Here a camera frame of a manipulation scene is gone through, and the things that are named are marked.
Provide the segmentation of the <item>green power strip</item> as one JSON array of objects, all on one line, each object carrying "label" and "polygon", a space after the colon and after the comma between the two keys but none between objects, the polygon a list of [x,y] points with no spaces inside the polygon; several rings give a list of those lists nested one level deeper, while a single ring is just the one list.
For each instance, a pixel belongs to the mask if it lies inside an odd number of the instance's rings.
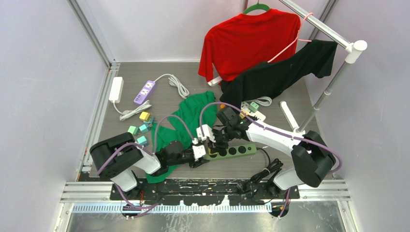
[{"label": "green power strip", "polygon": [[257,152],[255,144],[230,146],[225,151],[219,153],[208,154],[204,156],[205,160],[218,161],[226,159],[234,159],[246,156],[253,156]]}]

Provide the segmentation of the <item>teal plug adapter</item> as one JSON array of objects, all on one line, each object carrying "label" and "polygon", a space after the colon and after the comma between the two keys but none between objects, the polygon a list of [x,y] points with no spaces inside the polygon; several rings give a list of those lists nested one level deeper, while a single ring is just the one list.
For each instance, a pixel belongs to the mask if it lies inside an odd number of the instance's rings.
[{"label": "teal plug adapter", "polygon": [[149,141],[147,140],[147,138],[144,135],[138,137],[136,142],[141,146],[148,146],[149,145]]},{"label": "teal plug adapter", "polygon": [[151,127],[154,121],[155,121],[155,118],[151,116],[147,121],[145,121],[145,124]]},{"label": "teal plug adapter", "polygon": [[143,124],[138,129],[141,133],[148,133],[151,131],[151,126],[149,124]]}]

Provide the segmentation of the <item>yellow plug adapter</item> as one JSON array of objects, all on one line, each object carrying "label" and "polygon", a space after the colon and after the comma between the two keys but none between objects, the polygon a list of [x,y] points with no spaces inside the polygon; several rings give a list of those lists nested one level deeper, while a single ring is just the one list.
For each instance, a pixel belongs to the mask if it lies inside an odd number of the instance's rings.
[{"label": "yellow plug adapter", "polygon": [[151,113],[142,111],[140,116],[139,116],[139,119],[144,121],[144,122],[148,122],[151,119]]}]

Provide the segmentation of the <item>light green plug adapter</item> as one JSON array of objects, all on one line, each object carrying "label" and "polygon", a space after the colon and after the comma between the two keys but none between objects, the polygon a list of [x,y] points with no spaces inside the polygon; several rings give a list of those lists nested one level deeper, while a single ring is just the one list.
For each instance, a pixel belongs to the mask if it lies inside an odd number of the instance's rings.
[{"label": "light green plug adapter", "polygon": [[131,133],[133,136],[137,136],[139,133],[139,128],[136,126],[129,126],[127,132]]}]

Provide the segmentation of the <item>purple power strip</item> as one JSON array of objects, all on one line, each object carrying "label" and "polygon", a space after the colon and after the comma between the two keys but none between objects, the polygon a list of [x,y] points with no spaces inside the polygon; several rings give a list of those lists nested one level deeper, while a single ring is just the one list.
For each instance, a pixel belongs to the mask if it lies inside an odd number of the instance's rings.
[{"label": "purple power strip", "polygon": [[134,98],[133,102],[136,105],[141,105],[145,101],[148,100],[150,94],[153,92],[153,90],[156,87],[155,81],[148,80],[145,85],[142,87],[142,89],[139,91],[139,93],[136,95]]}]

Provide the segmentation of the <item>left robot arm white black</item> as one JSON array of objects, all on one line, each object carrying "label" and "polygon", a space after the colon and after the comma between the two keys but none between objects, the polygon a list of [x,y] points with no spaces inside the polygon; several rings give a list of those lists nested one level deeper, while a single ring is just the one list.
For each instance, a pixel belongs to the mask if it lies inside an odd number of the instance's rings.
[{"label": "left robot arm white black", "polygon": [[89,152],[96,165],[97,176],[113,181],[130,200],[138,198],[141,193],[137,176],[130,169],[132,166],[158,176],[174,165],[187,163],[191,168],[197,168],[209,162],[204,158],[207,154],[205,145],[197,139],[188,148],[184,148],[180,141],[172,141],[151,154],[129,132],[98,142]]}]

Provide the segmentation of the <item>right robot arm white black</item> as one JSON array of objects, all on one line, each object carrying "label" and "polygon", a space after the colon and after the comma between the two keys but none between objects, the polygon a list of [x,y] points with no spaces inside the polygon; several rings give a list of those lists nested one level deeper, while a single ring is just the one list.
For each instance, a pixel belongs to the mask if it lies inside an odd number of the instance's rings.
[{"label": "right robot arm white black", "polygon": [[335,155],[314,131],[298,134],[282,130],[252,116],[242,118],[229,106],[220,109],[217,118],[223,125],[221,130],[214,133],[217,142],[225,145],[233,139],[243,139],[266,145],[291,157],[293,167],[279,171],[268,186],[273,198],[281,198],[287,189],[297,185],[318,187],[336,164]]}]

